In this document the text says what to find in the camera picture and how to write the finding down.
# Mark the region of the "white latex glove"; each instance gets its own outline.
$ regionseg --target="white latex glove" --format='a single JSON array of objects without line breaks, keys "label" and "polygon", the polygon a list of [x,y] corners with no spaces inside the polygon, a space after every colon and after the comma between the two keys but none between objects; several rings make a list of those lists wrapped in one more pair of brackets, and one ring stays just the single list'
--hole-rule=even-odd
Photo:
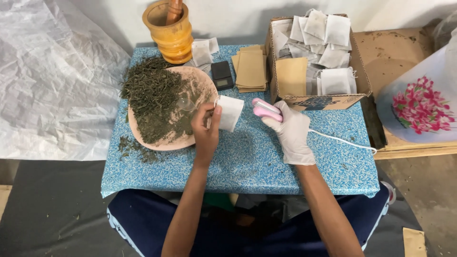
[{"label": "white latex glove", "polygon": [[284,153],[284,163],[296,165],[316,164],[311,149],[306,145],[310,119],[308,116],[292,110],[286,102],[279,101],[275,107],[282,112],[283,122],[263,117],[262,121],[276,131]]}]

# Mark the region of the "black digital scale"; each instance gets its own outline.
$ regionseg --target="black digital scale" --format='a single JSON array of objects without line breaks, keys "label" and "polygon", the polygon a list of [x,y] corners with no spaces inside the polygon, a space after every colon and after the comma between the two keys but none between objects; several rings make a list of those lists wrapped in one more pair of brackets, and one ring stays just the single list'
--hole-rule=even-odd
[{"label": "black digital scale", "polygon": [[218,91],[233,88],[232,73],[228,61],[211,64],[211,73]]}]

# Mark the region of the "table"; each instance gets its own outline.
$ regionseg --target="table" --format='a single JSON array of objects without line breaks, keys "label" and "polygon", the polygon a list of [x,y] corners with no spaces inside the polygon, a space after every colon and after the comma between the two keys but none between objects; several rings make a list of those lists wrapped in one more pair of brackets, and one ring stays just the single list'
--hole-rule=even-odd
[{"label": "table", "polygon": [[434,27],[354,33],[360,57],[365,64],[373,96],[362,106],[369,137],[379,149],[376,160],[445,155],[457,153],[457,141],[411,143],[387,131],[379,121],[373,104],[378,92],[434,53]]},{"label": "table", "polygon": [[[220,52],[213,54],[214,62],[228,60],[234,75],[231,56],[244,46],[248,45],[219,46]],[[135,48],[130,65],[141,61],[143,57],[158,54],[157,48]],[[275,132],[252,113],[251,100],[255,97],[270,99],[269,93],[238,93],[238,89],[233,88],[220,94],[244,100],[244,109],[233,133],[219,131],[219,145],[209,167],[206,191],[302,194],[293,166],[282,161],[283,154]],[[159,158],[166,160],[153,164],[142,163],[132,154],[120,161],[119,138],[134,138],[128,123],[125,123],[125,107],[127,100],[122,99],[101,181],[102,196],[127,188],[182,191],[195,157],[193,147],[161,152]],[[314,130],[355,144],[370,145],[360,103],[347,110],[304,113],[311,118],[310,127]],[[309,133],[308,145],[333,194],[365,194],[373,197],[379,190],[377,170],[370,150],[315,133]]]}]

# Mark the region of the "white plastic sheet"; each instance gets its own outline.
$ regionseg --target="white plastic sheet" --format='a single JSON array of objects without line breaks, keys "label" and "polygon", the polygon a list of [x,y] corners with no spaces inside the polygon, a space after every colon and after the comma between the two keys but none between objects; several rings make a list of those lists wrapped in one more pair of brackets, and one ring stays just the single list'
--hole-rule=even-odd
[{"label": "white plastic sheet", "polygon": [[127,53],[66,0],[3,0],[0,49],[0,158],[106,159]]}]

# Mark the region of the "wooden board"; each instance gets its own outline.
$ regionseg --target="wooden board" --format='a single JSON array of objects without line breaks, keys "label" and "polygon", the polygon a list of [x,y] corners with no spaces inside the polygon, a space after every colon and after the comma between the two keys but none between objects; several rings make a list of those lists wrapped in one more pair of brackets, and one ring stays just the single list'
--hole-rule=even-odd
[{"label": "wooden board", "polygon": [[13,186],[0,185],[0,220],[3,215],[3,212],[6,207],[6,202],[8,202],[8,197]]},{"label": "wooden board", "polygon": [[[385,85],[433,54],[432,31],[427,27],[354,33],[374,99]],[[362,105],[371,143],[379,149],[375,160],[457,153],[457,141],[418,144],[397,138],[380,125],[374,106]]]}]

